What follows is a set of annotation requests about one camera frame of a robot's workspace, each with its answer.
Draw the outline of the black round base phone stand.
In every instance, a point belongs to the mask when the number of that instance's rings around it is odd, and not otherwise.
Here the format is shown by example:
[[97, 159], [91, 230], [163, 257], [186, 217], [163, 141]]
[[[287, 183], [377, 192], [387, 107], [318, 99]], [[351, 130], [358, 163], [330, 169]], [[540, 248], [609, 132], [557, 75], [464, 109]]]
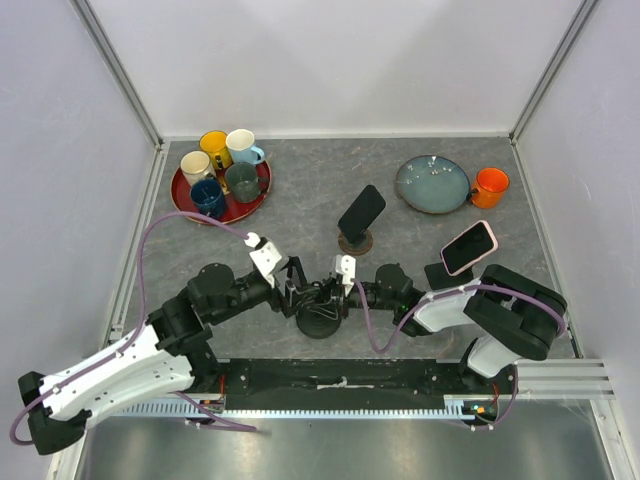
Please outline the black round base phone stand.
[[296, 314], [298, 329], [311, 339], [321, 340], [334, 335], [342, 323], [342, 315], [335, 309], [302, 309]]

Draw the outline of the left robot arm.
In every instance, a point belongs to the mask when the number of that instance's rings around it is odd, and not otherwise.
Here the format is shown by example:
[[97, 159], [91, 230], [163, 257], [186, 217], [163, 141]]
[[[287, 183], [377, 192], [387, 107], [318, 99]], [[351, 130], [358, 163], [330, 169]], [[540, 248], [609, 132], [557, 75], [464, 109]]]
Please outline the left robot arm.
[[147, 398], [189, 389], [211, 392], [220, 378], [208, 344], [212, 326], [262, 303], [286, 312], [278, 274], [296, 284], [305, 280], [297, 257], [255, 261], [242, 277], [211, 263], [119, 341], [55, 374], [24, 374], [18, 386], [26, 410], [21, 417], [31, 435], [25, 443], [51, 455]]

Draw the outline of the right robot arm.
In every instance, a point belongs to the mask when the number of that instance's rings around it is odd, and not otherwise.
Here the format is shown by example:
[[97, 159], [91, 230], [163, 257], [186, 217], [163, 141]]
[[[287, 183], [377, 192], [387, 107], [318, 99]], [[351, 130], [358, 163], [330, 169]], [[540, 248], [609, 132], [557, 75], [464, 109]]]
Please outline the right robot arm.
[[557, 292], [497, 264], [478, 278], [437, 291], [421, 292], [397, 264], [378, 270], [375, 282], [355, 279], [355, 259], [339, 256], [335, 273], [323, 284], [333, 319], [352, 309], [364, 312], [371, 345], [384, 354], [403, 332], [425, 336], [474, 324], [475, 339], [458, 368], [458, 381], [477, 394], [505, 367], [521, 359], [544, 361], [564, 335], [567, 303]]

